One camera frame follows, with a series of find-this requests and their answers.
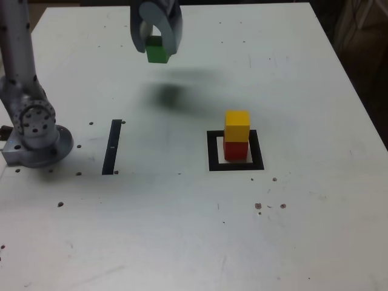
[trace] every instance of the metal cylinder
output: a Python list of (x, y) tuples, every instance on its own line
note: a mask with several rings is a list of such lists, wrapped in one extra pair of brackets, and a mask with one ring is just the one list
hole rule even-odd
[(8, 81), (33, 91), (36, 72), (27, 0), (0, 0), (0, 46)]

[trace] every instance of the white table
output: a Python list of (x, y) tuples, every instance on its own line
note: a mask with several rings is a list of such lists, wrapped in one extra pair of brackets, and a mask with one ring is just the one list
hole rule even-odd
[[(388, 154), (310, 5), (182, 13), (167, 65), (136, 52), (128, 8), (44, 13), (38, 78), (82, 147), (5, 167), (0, 289), (387, 290)], [(226, 109), (250, 111), (265, 170), (208, 171)]]

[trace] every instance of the yellow block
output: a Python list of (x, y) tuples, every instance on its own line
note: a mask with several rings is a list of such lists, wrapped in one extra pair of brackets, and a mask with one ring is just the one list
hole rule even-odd
[(249, 141), (249, 112), (228, 110), (225, 114), (225, 142)]

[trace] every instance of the green block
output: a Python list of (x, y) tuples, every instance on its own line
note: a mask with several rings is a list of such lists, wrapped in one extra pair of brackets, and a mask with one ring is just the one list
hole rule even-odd
[(145, 44), (148, 62), (166, 64), (169, 61), (170, 56), (162, 45), (161, 36), (149, 36)]

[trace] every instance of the red block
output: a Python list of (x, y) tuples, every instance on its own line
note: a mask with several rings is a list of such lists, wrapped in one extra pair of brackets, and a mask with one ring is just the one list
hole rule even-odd
[(231, 142), (224, 138), (224, 157), (226, 161), (241, 161), (248, 157), (249, 142)]

